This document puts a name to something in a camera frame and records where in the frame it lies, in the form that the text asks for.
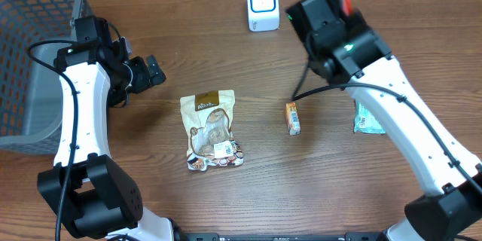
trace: gray plastic basket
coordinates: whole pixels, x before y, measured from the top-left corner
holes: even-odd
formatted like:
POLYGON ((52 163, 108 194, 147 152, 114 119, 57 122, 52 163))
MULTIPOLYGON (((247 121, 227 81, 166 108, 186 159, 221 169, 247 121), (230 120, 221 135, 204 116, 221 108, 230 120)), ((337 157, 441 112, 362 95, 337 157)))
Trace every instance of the gray plastic basket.
MULTIPOLYGON (((31 61, 26 48, 49 39, 75 40, 71 22, 92 14, 85 0, 0 0, 0 149, 56 153, 62 123, 59 76, 31 61)), ((34 54, 53 63, 65 44, 34 54)))

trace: black clamp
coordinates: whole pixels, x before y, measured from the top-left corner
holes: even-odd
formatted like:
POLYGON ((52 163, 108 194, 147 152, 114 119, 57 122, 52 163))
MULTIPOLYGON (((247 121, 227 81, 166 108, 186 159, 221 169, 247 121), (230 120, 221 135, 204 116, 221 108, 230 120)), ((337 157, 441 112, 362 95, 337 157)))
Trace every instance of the black clamp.
POLYGON ((407 97, 406 97, 405 95, 397 96, 397 101, 398 101, 398 102, 406 102, 406 101, 407 101, 407 97))
POLYGON ((453 168, 453 167, 458 167, 458 166, 460 166, 460 161, 455 160, 455 161, 453 161, 453 163, 452 163, 452 162, 449 162, 449 166, 450 166, 451 168, 453 168))
MULTIPOLYGON (((37 178, 38 191, 56 214, 65 174, 66 168, 58 163, 37 178)), ((87 161, 73 165, 62 223, 74 238, 99 239, 115 230, 135 228, 142 212, 139 188, 110 157, 89 154, 87 161), (85 178, 94 189, 76 192, 85 178)))
POLYGON ((329 84, 363 76, 362 69, 392 49, 356 11, 346 16, 340 0, 302 0, 286 10, 298 38, 314 60, 310 68, 329 84))
POLYGON ((112 42, 108 25, 94 16, 76 19, 77 42, 59 49, 54 65, 58 72, 64 72, 69 66, 99 63, 110 79, 108 106, 113 107, 123 101, 126 105, 129 93, 162 84, 166 76, 154 56, 148 56, 147 65, 140 56, 129 59, 125 38, 112 42))

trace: white device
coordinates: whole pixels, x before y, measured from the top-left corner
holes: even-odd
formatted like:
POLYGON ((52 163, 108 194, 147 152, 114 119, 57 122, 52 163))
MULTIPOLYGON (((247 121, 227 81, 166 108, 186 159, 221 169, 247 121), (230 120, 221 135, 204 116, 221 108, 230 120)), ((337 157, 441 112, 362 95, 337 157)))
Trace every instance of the white device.
POLYGON ((248 25, 253 32, 278 29, 278 0, 248 0, 248 25))

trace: wood grain surface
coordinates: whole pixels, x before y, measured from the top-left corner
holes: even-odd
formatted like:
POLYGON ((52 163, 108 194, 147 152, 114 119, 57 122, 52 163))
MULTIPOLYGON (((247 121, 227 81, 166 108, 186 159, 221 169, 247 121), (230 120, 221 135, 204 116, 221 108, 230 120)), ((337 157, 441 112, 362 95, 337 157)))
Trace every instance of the wood grain surface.
MULTIPOLYGON (((89 0, 96 15, 154 54, 165 84, 111 109, 109 147, 144 204, 186 231, 323 234, 383 230, 422 193, 388 136, 352 132, 353 101, 338 90, 284 107, 306 53, 288 20, 251 33, 246 0, 89 0), (233 131, 245 164, 191 172, 179 98, 236 94, 233 131)), ((280 0, 283 8, 298 0, 280 0)), ((482 0, 355 0, 392 46, 418 93, 482 157, 482 0)), ((304 90, 325 85, 310 73, 304 90)), ((52 240, 55 215, 36 189, 53 156, 0 154, 0 240, 52 240)), ((482 239, 482 224, 464 234, 482 239)), ((63 239, 71 239, 63 231, 63 239)))

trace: brown snack package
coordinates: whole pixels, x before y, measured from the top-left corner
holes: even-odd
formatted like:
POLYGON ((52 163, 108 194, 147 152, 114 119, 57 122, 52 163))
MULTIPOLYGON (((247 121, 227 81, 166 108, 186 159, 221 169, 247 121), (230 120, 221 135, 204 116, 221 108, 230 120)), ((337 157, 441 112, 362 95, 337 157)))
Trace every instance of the brown snack package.
POLYGON ((188 169, 239 166, 243 153, 231 132, 233 90, 216 90, 181 98, 182 122, 188 134, 188 169))

